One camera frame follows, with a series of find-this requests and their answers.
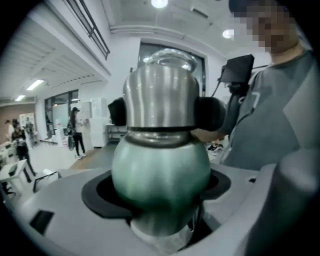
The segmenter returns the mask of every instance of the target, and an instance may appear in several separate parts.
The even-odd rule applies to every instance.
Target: white ceiling
[[[68,83],[95,78],[95,70],[29,18],[12,37],[0,59],[0,98],[37,96]],[[26,89],[36,80],[33,91]]]
[[[154,8],[151,0],[107,1],[114,13],[114,26],[146,25],[175,30],[199,39],[224,56],[242,47],[257,47],[245,25],[232,18],[228,0],[168,0],[163,9]],[[191,12],[194,3],[207,12],[208,19]],[[235,29],[234,40],[223,38],[226,29]]]

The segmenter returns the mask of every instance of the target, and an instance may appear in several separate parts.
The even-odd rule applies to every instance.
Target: black monitor
[[[247,84],[249,82],[255,57],[252,54],[228,59],[222,69],[220,82]]]

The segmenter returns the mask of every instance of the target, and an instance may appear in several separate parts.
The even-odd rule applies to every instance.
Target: metal rail
[[[84,28],[86,29],[89,38],[91,38],[94,41],[96,46],[99,48],[99,50],[102,52],[103,56],[105,57],[105,60],[107,60],[110,50],[105,40],[103,39],[99,29],[97,28],[97,25],[94,19],[92,18],[84,0],[78,0],[78,1],[81,4],[86,15],[83,13],[82,9],[80,8],[79,4],[77,3],[77,0],[66,0],[66,1],[68,2],[69,6],[71,7],[75,15],[78,17],[78,19],[80,20]]]

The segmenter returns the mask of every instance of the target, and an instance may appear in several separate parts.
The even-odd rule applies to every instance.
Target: brown wall
[[[2,106],[0,107],[0,144],[6,142],[6,134],[8,133],[8,125],[5,124],[6,120],[16,118],[19,120],[19,115],[34,113],[34,121],[36,120],[36,105],[35,104],[20,104],[20,105],[11,105],[11,106]]]

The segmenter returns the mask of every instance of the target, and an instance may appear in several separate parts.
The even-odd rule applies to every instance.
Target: white wall
[[[131,68],[138,67],[140,38],[128,36],[112,36],[112,52],[110,54],[111,78],[108,82],[106,97],[108,104],[122,97],[123,86]]]

